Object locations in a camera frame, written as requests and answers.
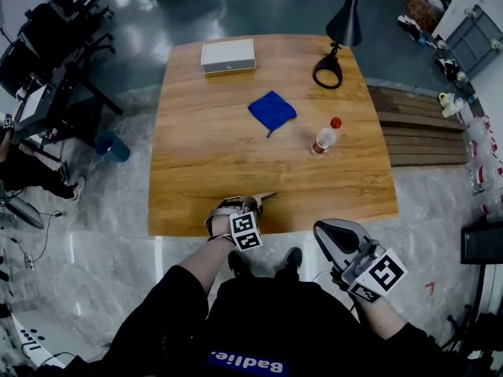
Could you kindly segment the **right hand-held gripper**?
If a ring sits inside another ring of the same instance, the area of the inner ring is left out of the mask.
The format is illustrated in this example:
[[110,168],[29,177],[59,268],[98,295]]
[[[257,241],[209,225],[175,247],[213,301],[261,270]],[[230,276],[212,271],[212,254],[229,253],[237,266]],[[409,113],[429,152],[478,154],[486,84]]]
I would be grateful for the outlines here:
[[407,269],[392,249],[371,240],[357,222],[343,219],[316,221],[313,233],[322,253],[337,269],[347,292],[363,302],[386,297],[404,278]]

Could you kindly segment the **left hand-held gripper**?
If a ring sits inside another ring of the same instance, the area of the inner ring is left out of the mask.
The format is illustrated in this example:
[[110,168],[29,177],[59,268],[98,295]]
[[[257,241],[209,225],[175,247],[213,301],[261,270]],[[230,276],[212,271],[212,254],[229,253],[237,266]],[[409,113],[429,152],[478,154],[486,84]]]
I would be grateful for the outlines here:
[[[253,196],[225,198],[207,217],[205,227],[208,240],[225,239],[239,251],[247,251],[263,245],[257,217],[263,212],[263,201],[276,195],[264,192]],[[215,218],[226,222],[224,232],[214,231]]]

